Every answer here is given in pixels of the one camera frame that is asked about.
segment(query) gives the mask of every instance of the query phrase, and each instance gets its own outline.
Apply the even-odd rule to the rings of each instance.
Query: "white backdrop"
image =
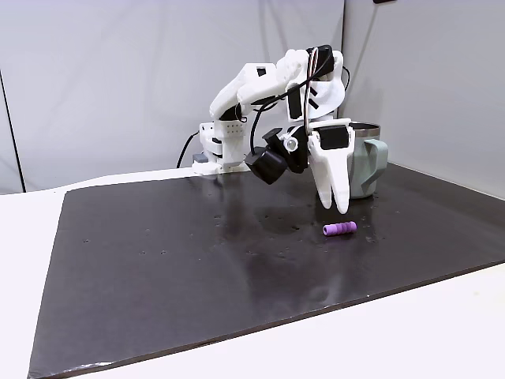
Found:
[[[505,2],[346,2],[341,114],[376,122],[393,162],[505,198]]]
[[[175,167],[246,62],[340,49],[343,0],[0,0],[0,67],[28,190]],[[262,132],[285,120],[262,116]],[[190,145],[183,166],[200,152]]]

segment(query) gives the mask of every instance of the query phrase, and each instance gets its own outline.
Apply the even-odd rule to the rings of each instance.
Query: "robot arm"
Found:
[[[347,211],[347,158],[354,150],[354,131],[349,127],[349,119],[336,120],[332,115],[345,96],[341,80],[343,56],[328,45],[320,47],[319,54],[317,48],[314,50],[315,54],[312,49],[289,50],[277,66],[271,63],[244,66],[212,102],[210,114],[214,121],[200,125],[200,141],[207,162],[195,162],[196,172],[212,174],[241,166],[247,137],[244,115],[288,91],[286,111],[290,128],[280,137],[281,128],[265,134],[267,146],[255,147],[245,163],[268,184],[287,168],[301,173],[310,163],[324,207],[331,207],[334,194],[339,211]],[[301,84],[311,73],[309,65],[315,67],[315,77],[309,82],[305,104],[306,87]]]

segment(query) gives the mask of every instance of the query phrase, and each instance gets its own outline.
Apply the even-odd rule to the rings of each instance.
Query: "cable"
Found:
[[[26,186],[24,185],[23,171],[21,170],[21,161],[19,160],[19,153],[17,152],[16,138],[14,138],[13,123],[10,119],[9,106],[7,105],[6,88],[3,85],[2,71],[0,71],[0,86],[2,86],[3,99],[6,103],[7,121],[10,127],[10,136],[13,139],[14,155],[16,156],[17,172],[19,172],[19,179],[21,181],[21,188],[23,192],[26,192]]]
[[[342,68],[347,72],[347,84],[346,84],[346,91],[347,91],[347,87],[349,87],[349,82],[350,82],[350,72],[347,69],[347,67],[342,66]]]
[[[245,116],[238,117],[238,114],[237,114],[237,109],[238,109],[239,107],[240,107],[240,103],[238,103],[238,104],[235,106],[235,118],[236,118],[237,120],[240,120],[240,122],[242,122],[242,123],[244,123],[244,124],[245,124],[245,123],[247,122],[247,117],[245,117]]]
[[[309,64],[307,67],[307,85],[305,86],[305,98],[303,103],[303,125],[305,127],[305,132],[309,134],[309,93],[310,93],[310,80],[309,78],[314,73],[314,69],[317,66],[317,58],[319,57],[319,51],[317,47],[314,47],[310,52]]]
[[[186,141],[184,148],[182,148],[181,155],[179,156],[179,161],[177,162],[177,168],[181,167],[181,162],[182,162],[182,157],[184,156],[184,153],[186,152],[186,149],[188,148],[189,142],[195,137],[200,131],[198,130],[196,133],[192,134],[189,136],[188,140]]]
[[[327,47],[328,50],[331,51],[331,46],[330,45],[323,45],[323,46],[321,46],[321,48],[323,48],[323,47]],[[249,140],[249,144],[250,144],[250,148],[251,148],[251,153],[253,155],[254,155],[254,132],[256,131],[256,126],[258,125],[258,121],[260,120],[261,113],[264,112],[265,109],[270,104],[276,103],[277,101],[284,99],[285,97],[287,97],[291,93],[293,93],[293,92],[299,90],[300,88],[302,88],[304,85],[307,84],[307,82],[309,82],[313,78],[317,77],[317,75],[319,74],[319,72],[321,71],[321,69],[326,66],[326,64],[330,61],[330,57],[332,57],[332,56],[333,56],[332,54],[328,54],[327,57],[326,57],[326,59],[324,59],[324,62],[320,66],[320,68],[317,69],[316,72],[313,75],[311,75],[306,81],[303,81],[300,84],[295,85],[294,87],[292,87],[292,88],[288,89],[286,92],[284,92],[282,95],[276,96],[273,99],[268,100],[267,102],[265,102],[265,104],[263,104],[261,106],[261,108],[256,113],[256,118],[254,119],[254,123],[252,124],[252,127],[251,127],[251,137],[250,137],[250,140]]]
[[[273,105],[271,105],[269,108],[265,108],[263,109],[263,112],[266,112],[266,111],[269,111],[270,109],[272,109],[273,107],[275,107],[277,105],[277,103],[274,103]]]

